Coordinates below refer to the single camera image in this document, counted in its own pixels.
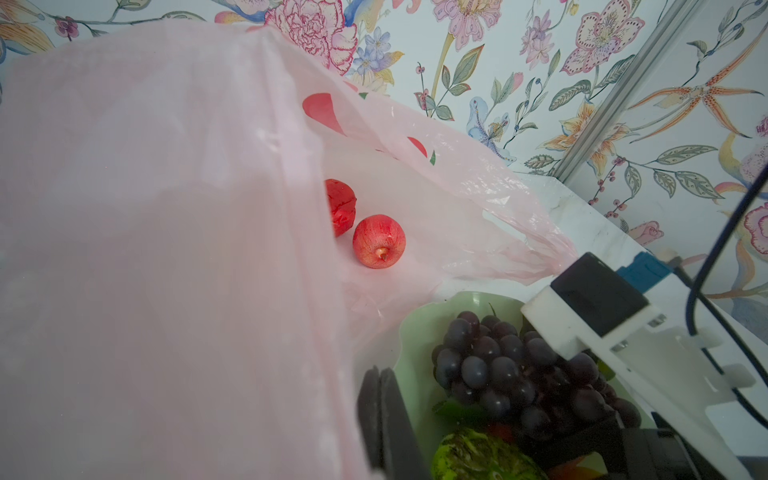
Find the bunch of grapes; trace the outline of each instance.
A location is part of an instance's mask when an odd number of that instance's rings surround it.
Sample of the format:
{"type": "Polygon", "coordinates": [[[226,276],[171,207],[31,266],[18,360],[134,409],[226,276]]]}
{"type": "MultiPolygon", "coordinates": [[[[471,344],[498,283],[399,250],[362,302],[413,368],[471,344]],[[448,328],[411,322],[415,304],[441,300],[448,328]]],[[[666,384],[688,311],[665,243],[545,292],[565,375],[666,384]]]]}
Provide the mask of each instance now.
{"type": "Polygon", "coordinates": [[[618,412],[640,426],[632,402],[617,397],[594,359],[560,357],[535,331],[522,339],[493,315],[461,312],[432,351],[437,383],[459,403],[478,403],[491,419],[509,423],[534,442],[570,435],[618,412]]]}

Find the green plastic basket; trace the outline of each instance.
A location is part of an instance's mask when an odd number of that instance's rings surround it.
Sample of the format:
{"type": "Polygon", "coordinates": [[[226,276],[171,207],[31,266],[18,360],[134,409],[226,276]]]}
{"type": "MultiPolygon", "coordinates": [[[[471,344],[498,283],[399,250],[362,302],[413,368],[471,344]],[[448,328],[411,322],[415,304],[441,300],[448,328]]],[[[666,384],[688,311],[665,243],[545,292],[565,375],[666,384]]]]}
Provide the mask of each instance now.
{"type": "MultiPolygon", "coordinates": [[[[395,364],[395,376],[411,426],[428,464],[442,438],[458,426],[456,422],[432,413],[436,403],[448,398],[432,377],[432,349],[442,343],[448,324],[464,310],[476,313],[481,319],[495,312],[499,319],[511,323],[520,331],[523,327],[522,306],[523,302],[507,296],[460,292],[445,302],[421,306],[402,321],[399,331],[402,348],[395,364]]],[[[609,383],[621,398],[632,401],[617,379],[609,383]]],[[[642,409],[640,411],[642,428],[653,428],[650,417],[642,409]]]]}

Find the black cable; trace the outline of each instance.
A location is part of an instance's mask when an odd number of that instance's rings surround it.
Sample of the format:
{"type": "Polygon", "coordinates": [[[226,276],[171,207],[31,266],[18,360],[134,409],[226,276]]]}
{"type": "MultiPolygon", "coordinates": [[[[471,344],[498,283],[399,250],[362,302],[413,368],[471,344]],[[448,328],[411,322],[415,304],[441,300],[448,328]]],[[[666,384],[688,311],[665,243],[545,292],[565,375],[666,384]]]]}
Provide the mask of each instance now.
{"type": "Polygon", "coordinates": [[[688,333],[691,336],[696,335],[694,307],[696,305],[696,298],[701,294],[701,287],[707,280],[712,267],[714,266],[715,262],[717,262],[717,258],[723,252],[723,248],[725,248],[725,244],[728,243],[728,240],[735,231],[737,224],[741,221],[741,217],[744,216],[746,209],[750,207],[752,201],[757,198],[758,194],[760,194],[760,191],[763,189],[763,185],[765,185],[766,180],[768,180],[768,165],[763,168],[763,171],[760,172],[760,175],[755,179],[750,189],[746,192],[744,197],[739,202],[739,205],[731,214],[728,222],[723,228],[723,231],[720,232],[720,236],[717,238],[717,241],[712,247],[710,254],[707,255],[707,259],[704,261],[704,265],[701,266],[701,270],[699,270],[699,273],[696,275],[694,284],[691,286],[690,293],[688,294],[688,301],[685,304],[685,324],[688,327],[688,333]]]}
{"type": "MultiPolygon", "coordinates": [[[[677,266],[674,268],[674,273],[677,275],[678,278],[680,278],[680,281],[682,281],[686,286],[690,287],[693,284],[693,280],[690,279],[688,274],[685,270],[683,270],[683,267],[677,266]]],[[[707,308],[707,310],[712,313],[712,316],[715,317],[715,319],[720,323],[720,325],[723,326],[723,328],[728,332],[728,334],[733,338],[733,341],[738,345],[738,347],[741,349],[742,353],[748,358],[748,360],[752,363],[752,366],[755,367],[755,370],[757,370],[758,375],[760,375],[760,378],[763,380],[763,382],[768,386],[768,375],[766,374],[765,368],[763,368],[763,364],[754,356],[752,353],[752,350],[744,343],[744,341],[741,339],[739,334],[736,332],[736,330],[733,329],[733,327],[723,318],[722,315],[720,315],[720,311],[715,307],[715,305],[710,301],[710,299],[706,298],[702,293],[699,293],[698,299],[701,301],[701,303],[704,304],[704,306],[707,308]]],[[[712,363],[712,366],[715,367],[715,370],[719,374],[723,374],[723,369],[720,368],[720,365],[717,364],[715,359],[712,357],[712,354],[707,349],[701,349],[704,356],[706,356],[709,361],[712,363]]],[[[761,424],[765,429],[768,429],[768,419],[766,419],[760,412],[757,411],[757,409],[750,403],[749,400],[747,400],[744,395],[742,395],[741,392],[739,392],[738,389],[731,389],[733,394],[736,396],[736,400],[741,404],[742,407],[749,413],[752,418],[755,419],[759,424],[761,424]]]]}
{"type": "MultiPolygon", "coordinates": [[[[752,183],[752,186],[749,188],[749,190],[739,202],[739,205],[731,214],[730,218],[726,222],[725,227],[720,232],[720,236],[717,238],[717,241],[712,247],[712,250],[710,251],[709,255],[707,255],[707,259],[704,261],[704,265],[702,265],[701,270],[699,270],[699,273],[696,275],[696,279],[693,282],[690,282],[690,278],[687,278],[688,275],[681,267],[675,268],[675,273],[683,280],[684,283],[690,286],[688,300],[685,305],[685,323],[688,328],[688,333],[691,336],[694,336],[697,333],[696,321],[694,319],[694,308],[696,306],[696,300],[698,299],[701,301],[701,303],[704,304],[710,313],[712,313],[717,322],[726,330],[726,332],[728,332],[728,335],[730,335],[739,349],[741,349],[742,353],[747,357],[750,363],[752,363],[752,366],[757,371],[757,374],[763,380],[763,383],[765,383],[766,387],[768,387],[768,372],[766,372],[763,364],[760,363],[760,361],[755,357],[754,353],[752,353],[752,350],[750,350],[746,343],[741,339],[739,334],[730,325],[730,323],[728,323],[728,321],[725,320],[722,315],[720,315],[720,312],[717,311],[717,308],[712,304],[712,302],[710,302],[710,300],[701,293],[701,287],[707,280],[707,277],[712,271],[715,262],[717,262],[717,258],[723,252],[723,248],[725,248],[726,243],[728,243],[730,236],[735,231],[738,223],[741,221],[741,218],[744,216],[746,210],[750,207],[755,198],[757,198],[757,195],[760,194],[760,191],[763,189],[763,186],[767,181],[768,165],[763,168],[763,170],[760,172],[760,175],[758,175],[754,183],[752,183]]],[[[715,368],[719,372],[722,372],[723,370],[720,368],[720,366],[717,365],[717,362],[715,362],[714,358],[712,358],[707,349],[702,349],[702,351],[704,352],[704,355],[712,362],[715,368]]],[[[741,392],[739,392],[738,389],[732,390],[739,404],[744,407],[744,409],[755,419],[755,421],[761,424],[764,428],[768,429],[768,420],[766,420],[766,418],[763,417],[760,412],[754,408],[754,406],[741,394],[741,392]]]]}

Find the red polka dot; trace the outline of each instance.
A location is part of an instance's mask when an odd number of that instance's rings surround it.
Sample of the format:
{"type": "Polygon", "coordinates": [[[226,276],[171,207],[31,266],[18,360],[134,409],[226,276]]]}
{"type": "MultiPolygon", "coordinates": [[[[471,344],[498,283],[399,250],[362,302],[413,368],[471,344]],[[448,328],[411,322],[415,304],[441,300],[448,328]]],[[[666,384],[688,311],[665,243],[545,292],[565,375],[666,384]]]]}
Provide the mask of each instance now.
{"type": "Polygon", "coordinates": [[[408,139],[416,146],[416,148],[419,149],[420,152],[422,152],[422,155],[424,155],[424,158],[426,158],[427,149],[424,148],[424,145],[422,145],[422,142],[416,140],[414,137],[408,137],[408,139]]]}
{"type": "Polygon", "coordinates": [[[304,113],[307,117],[346,136],[344,130],[341,129],[341,125],[339,125],[339,121],[336,119],[336,113],[333,111],[331,94],[322,93],[310,95],[304,99],[304,102],[301,105],[304,107],[304,113]]]}

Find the dark purple grape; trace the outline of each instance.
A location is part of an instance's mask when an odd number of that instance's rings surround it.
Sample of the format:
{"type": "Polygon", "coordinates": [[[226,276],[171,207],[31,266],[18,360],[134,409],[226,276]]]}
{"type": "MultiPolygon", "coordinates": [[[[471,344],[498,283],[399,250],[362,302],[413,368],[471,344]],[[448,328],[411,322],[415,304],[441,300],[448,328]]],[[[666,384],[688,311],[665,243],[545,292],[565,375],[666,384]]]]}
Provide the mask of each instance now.
{"type": "Polygon", "coordinates": [[[493,328],[491,328],[491,336],[495,339],[500,339],[507,335],[517,336],[517,334],[518,329],[516,329],[515,326],[511,323],[499,322],[496,323],[493,328]]]}
{"type": "Polygon", "coordinates": [[[437,355],[445,348],[445,345],[437,345],[432,349],[432,364],[437,365],[437,355]]]}
{"type": "Polygon", "coordinates": [[[515,335],[504,336],[498,341],[498,346],[501,347],[503,356],[513,359],[518,364],[523,361],[525,348],[520,337],[515,335]]]}
{"type": "Polygon", "coordinates": [[[477,356],[468,356],[462,362],[462,379],[473,389],[481,389],[488,383],[488,363],[477,356]]]}
{"type": "Polygon", "coordinates": [[[539,389],[553,399],[561,399],[571,391],[571,383],[559,367],[548,366],[537,372],[536,382],[539,389]]]}
{"type": "Polygon", "coordinates": [[[595,355],[595,354],[594,354],[594,352],[593,352],[592,350],[586,349],[586,350],[584,351],[584,353],[586,353],[587,355],[589,355],[589,358],[591,358],[591,359],[592,359],[592,360],[593,360],[595,363],[597,363],[598,361],[600,361],[600,359],[598,358],[598,356],[597,356],[597,355],[595,355]]]}
{"type": "Polygon", "coordinates": [[[583,422],[595,423],[614,410],[593,389],[578,389],[571,396],[571,410],[583,422]]]}
{"type": "Polygon", "coordinates": [[[544,339],[531,339],[525,344],[525,352],[528,359],[536,366],[554,365],[558,361],[558,354],[547,345],[544,339]]]}
{"type": "Polygon", "coordinates": [[[445,371],[437,370],[437,367],[435,367],[435,369],[432,372],[432,376],[435,377],[435,380],[437,380],[438,385],[440,385],[443,389],[451,388],[451,379],[448,378],[448,376],[445,374],[445,371]]]}
{"type": "Polygon", "coordinates": [[[575,385],[591,385],[598,379],[598,365],[586,353],[577,353],[568,360],[568,376],[575,385]]]}
{"type": "Polygon", "coordinates": [[[499,322],[501,322],[501,320],[499,320],[499,319],[498,319],[498,318],[496,318],[495,316],[493,316],[493,315],[487,315],[487,316],[484,316],[484,317],[483,317],[482,321],[480,322],[480,325],[485,325],[485,326],[487,326],[489,329],[493,330],[493,326],[494,326],[496,323],[499,323],[499,322]]]}
{"type": "Polygon", "coordinates": [[[454,349],[443,349],[437,355],[437,383],[444,389],[451,387],[453,379],[458,378],[462,372],[462,356],[454,349]]]}
{"type": "Polygon", "coordinates": [[[628,429],[637,429],[640,428],[640,423],[642,419],[640,418],[640,411],[637,409],[636,406],[629,400],[625,399],[615,399],[611,403],[611,407],[613,407],[617,412],[619,412],[619,416],[621,417],[621,422],[624,423],[624,427],[628,429]]]}
{"type": "Polygon", "coordinates": [[[491,385],[499,392],[514,391],[520,380],[520,369],[513,359],[500,356],[491,362],[491,385]]]}
{"type": "Polygon", "coordinates": [[[603,389],[600,391],[600,394],[608,403],[611,403],[614,400],[619,398],[619,396],[616,395],[616,390],[614,390],[614,387],[610,386],[607,383],[605,384],[605,387],[603,387],[603,389]]]}
{"type": "Polygon", "coordinates": [[[478,356],[485,362],[490,363],[494,358],[502,354],[496,340],[490,336],[481,336],[472,344],[472,355],[478,356]]]}
{"type": "Polygon", "coordinates": [[[548,413],[557,435],[570,435],[576,430],[576,417],[567,406],[552,405],[548,413]]]}
{"type": "Polygon", "coordinates": [[[523,380],[515,384],[507,394],[513,409],[524,409],[536,400],[536,387],[528,380],[523,380]]]}
{"type": "Polygon", "coordinates": [[[475,390],[470,389],[467,384],[461,380],[453,381],[451,384],[451,393],[459,403],[466,406],[475,403],[478,399],[478,393],[475,390]]]}
{"type": "Polygon", "coordinates": [[[442,337],[443,345],[456,350],[466,351],[472,344],[472,327],[464,319],[455,319],[448,325],[448,331],[442,337]]]}
{"type": "Polygon", "coordinates": [[[529,406],[522,411],[520,424],[525,434],[537,442],[546,442],[552,438],[552,420],[544,410],[536,406],[529,406]]]}
{"type": "Polygon", "coordinates": [[[536,330],[531,330],[530,332],[526,332],[525,335],[523,335],[523,343],[528,343],[533,339],[540,339],[541,335],[538,334],[536,330]]]}
{"type": "Polygon", "coordinates": [[[598,379],[597,379],[597,380],[595,380],[594,382],[592,382],[592,388],[594,388],[595,390],[597,390],[598,392],[600,392],[602,389],[604,389],[604,388],[605,388],[605,386],[606,386],[607,384],[608,384],[608,383],[605,381],[605,375],[603,375],[602,373],[600,373],[600,374],[598,374],[598,379]]]}
{"type": "Polygon", "coordinates": [[[494,389],[483,391],[480,395],[480,406],[494,420],[502,419],[510,413],[509,398],[494,389]]]}
{"type": "Polygon", "coordinates": [[[469,310],[465,310],[457,315],[456,318],[463,318],[464,320],[469,323],[469,326],[472,328],[472,336],[478,335],[478,328],[480,327],[480,319],[474,312],[470,312],[469,310]]]}

